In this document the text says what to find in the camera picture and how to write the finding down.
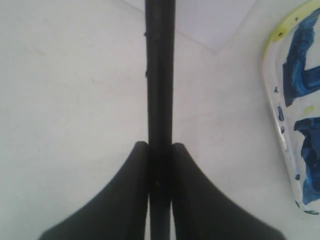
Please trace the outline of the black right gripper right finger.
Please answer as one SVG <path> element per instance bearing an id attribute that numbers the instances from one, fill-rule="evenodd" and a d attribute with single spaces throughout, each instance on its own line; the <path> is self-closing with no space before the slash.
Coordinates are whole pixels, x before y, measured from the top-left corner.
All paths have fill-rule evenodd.
<path id="1" fill-rule="evenodd" d="M 171 199 L 178 240 L 283 240 L 285 236 L 227 198 L 186 147 L 172 145 Z"/>

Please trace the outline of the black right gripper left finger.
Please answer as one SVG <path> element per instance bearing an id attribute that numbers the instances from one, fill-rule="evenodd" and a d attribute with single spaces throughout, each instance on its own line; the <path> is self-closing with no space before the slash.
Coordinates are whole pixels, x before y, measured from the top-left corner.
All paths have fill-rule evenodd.
<path id="1" fill-rule="evenodd" d="M 42 240 L 143 240 L 149 146 L 138 141 L 113 179 L 85 206 L 46 230 Z"/>

